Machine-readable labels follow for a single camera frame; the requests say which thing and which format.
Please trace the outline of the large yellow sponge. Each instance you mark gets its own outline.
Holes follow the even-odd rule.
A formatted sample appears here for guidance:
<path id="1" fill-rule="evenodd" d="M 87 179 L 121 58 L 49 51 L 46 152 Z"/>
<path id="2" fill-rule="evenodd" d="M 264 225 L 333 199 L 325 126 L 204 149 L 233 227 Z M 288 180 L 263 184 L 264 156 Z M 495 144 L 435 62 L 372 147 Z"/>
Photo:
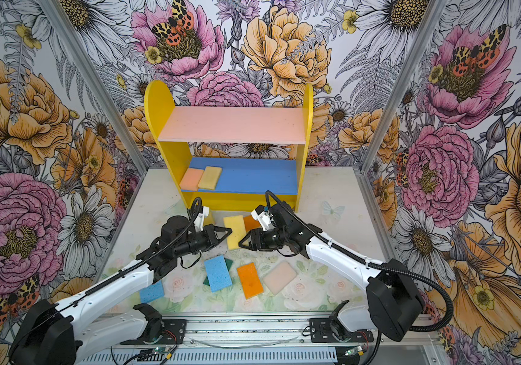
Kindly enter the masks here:
<path id="1" fill-rule="evenodd" d="M 223 223 L 225 228 L 231 229 L 231 234 L 226 240 L 228 250 L 239 249 L 239 242 L 247 234 L 244 217 L 242 215 L 224 217 Z"/>

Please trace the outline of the yellow sponge with green back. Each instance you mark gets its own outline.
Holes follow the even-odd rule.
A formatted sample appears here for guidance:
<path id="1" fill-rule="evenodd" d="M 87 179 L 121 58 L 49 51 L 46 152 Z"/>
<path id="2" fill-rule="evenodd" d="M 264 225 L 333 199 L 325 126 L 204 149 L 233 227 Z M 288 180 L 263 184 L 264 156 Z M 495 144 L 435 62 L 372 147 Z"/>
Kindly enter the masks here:
<path id="1" fill-rule="evenodd" d="M 222 174 L 221 167 L 208 166 L 203 171 L 203 174 L 198 182 L 198 189 L 214 191 Z"/>

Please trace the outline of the pink orange sponge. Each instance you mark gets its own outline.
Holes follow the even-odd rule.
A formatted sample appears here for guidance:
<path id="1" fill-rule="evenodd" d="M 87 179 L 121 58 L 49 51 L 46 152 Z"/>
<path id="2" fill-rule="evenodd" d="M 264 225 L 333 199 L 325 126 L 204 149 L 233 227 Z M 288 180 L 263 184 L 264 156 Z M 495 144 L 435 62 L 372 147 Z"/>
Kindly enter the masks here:
<path id="1" fill-rule="evenodd" d="M 189 167 L 180 182 L 180 190 L 197 192 L 204 170 Z"/>

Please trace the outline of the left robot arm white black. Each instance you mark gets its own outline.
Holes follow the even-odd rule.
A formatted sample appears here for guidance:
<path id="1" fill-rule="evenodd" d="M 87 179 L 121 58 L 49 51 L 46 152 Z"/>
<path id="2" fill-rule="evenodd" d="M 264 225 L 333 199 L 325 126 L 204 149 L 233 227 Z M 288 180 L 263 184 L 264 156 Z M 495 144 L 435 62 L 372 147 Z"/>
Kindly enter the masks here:
<path id="1" fill-rule="evenodd" d="M 197 231 L 188 217 L 167 220 L 160 234 L 130 264 L 90 288 L 52 304 L 38 301 L 26 314 L 9 350 L 11 364 L 75 364 L 129 341 L 158 343 L 168 336 L 161 314 L 149 304 L 102 319 L 108 310 L 162 280 L 186 255 L 209 251 L 230 228 L 208 224 Z"/>

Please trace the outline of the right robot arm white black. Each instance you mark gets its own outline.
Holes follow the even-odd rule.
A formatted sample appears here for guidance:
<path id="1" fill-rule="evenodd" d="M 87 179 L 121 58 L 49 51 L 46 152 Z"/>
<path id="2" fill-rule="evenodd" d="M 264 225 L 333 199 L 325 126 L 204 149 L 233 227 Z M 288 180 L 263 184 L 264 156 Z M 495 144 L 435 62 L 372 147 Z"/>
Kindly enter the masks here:
<path id="1" fill-rule="evenodd" d="M 368 258 L 300 219 L 286 203 L 258 206 L 251 213 L 259 228 L 240 239 L 239 246 L 254 252 L 288 247 L 292 253 L 320 263 L 365 292 L 363 304 L 344 300 L 330 315 L 330 330 L 338 339 L 360 330 L 376 329 L 400 342 L 422 313 L 423 301 L 406 268 L 392 259 Z"/>

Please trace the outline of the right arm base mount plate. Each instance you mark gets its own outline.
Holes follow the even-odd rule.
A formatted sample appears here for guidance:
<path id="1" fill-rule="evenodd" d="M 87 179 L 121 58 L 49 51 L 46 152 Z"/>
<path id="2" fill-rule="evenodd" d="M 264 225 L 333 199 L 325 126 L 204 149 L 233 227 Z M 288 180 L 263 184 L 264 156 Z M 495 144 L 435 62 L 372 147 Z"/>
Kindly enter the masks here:
<path id="1" fill-rule="evenodd" d="M 331 325 L 329 318 L 310 318 L 309 337 L 312 343 L 374 343 L 374 335 L 369 330 L 348 332 L 341 325 Z"/>

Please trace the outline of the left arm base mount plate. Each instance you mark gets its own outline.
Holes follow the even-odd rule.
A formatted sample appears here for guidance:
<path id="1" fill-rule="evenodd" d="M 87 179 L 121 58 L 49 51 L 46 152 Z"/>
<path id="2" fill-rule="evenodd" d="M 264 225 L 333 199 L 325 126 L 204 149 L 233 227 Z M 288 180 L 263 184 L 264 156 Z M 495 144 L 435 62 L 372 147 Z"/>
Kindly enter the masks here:
<path id="1" fill-rule="evenodd" d="M 122 345 L 180 345 L 184 342 L 187 320 L 162 319 L 151 321 L 143 333 L 133 340 L 121 342 Z"/>

